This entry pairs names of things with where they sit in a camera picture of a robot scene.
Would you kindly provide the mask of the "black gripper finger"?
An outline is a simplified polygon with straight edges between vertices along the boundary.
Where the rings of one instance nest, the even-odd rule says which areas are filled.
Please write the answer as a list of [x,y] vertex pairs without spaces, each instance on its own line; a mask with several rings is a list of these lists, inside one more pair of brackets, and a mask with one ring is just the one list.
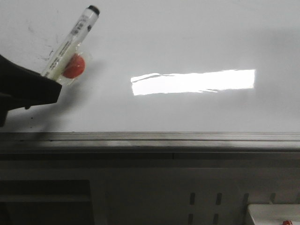
[[35,105],[58,101],[62,85],[39,73],[23,68],[5,57],[0,57],[0,126],[7,114],[17,108],[29,109]]

